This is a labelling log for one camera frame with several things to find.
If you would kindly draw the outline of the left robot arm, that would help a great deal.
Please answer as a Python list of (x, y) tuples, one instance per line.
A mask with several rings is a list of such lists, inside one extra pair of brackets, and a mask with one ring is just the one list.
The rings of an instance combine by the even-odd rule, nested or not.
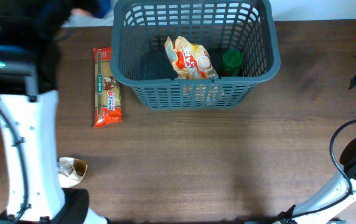
[(85, 189), (60, 185), (55, 116), (56, 35), (74, 9), (96, 18), (103, 0), (0, 1), (0, 129), (9, 199), (0, 223), (108, 223)]

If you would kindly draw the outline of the grey plastic basket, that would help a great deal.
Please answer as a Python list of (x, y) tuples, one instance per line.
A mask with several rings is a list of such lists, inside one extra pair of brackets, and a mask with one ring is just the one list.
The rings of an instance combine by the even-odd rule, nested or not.
[(118, 1), (111, 70), (151, 109), (228, 108), (279, 71), (259, 1)]

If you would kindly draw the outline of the orange spaghetti packet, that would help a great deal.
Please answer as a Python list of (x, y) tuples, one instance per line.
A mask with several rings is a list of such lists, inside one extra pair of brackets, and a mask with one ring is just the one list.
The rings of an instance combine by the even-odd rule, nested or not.
[(95, 59), (95, 124), (122, 122), (121, 91), (119, 82), (111, 72), (111, 47), (93, 49)]

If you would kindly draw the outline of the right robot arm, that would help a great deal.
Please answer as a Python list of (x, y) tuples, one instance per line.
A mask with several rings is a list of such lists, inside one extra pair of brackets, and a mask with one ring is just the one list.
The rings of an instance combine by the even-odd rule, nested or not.
[(293, 205), (276, 223), (335, 223), (334, 217), (356, 202), (356, 138), (340, 155), (334, 156), (334, 143), (341, 131), (356, 124), (356, 119), (341, 125), (332, 135), (329, 154), (337, 173), (306, 201)]

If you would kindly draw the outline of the green lid jar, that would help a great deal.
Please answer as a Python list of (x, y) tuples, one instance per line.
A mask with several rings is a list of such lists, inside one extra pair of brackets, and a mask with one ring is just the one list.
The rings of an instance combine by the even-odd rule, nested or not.
[(226, 50), (222, 57), (222, 76), (237, 77), (243, 65), (243, 54), (237, 49)]

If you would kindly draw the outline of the brown snack bag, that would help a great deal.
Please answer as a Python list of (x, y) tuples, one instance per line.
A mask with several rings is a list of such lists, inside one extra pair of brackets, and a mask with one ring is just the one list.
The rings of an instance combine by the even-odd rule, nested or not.
[(193, 44), (185, 37), (171, 40), (168, 36), (164, 44), (167, 58), (179, 79), (198, 80), (218, 78), (210, 55), (203, 45)]

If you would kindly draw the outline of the small brown paper packet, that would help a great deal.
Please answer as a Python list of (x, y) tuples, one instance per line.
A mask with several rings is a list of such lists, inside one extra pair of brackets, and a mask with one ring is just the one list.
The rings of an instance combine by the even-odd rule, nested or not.
[(59, 183), (62, 188), (72, 188), (79, 184), (88, 168), (88, 164), (85, 161), (72, 157), (61, 157), (57, 165)]

